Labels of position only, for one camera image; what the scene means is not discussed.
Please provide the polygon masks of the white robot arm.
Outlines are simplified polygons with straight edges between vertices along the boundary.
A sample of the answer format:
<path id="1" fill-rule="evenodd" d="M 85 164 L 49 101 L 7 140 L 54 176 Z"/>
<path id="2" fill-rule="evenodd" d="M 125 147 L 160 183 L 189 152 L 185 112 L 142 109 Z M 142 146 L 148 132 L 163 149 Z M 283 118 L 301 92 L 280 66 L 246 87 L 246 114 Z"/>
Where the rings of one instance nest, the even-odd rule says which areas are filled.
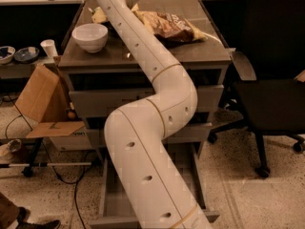
<path id="1" fill-rule="evenodd" d="M 107 118 L 104 136 L 114 168 L 142 229 L 213 229 L 164 148 L 197 106 L 180 62 L 132 12 L 139 0 L 96 0 L 154 94 L 123 105 Z"/>

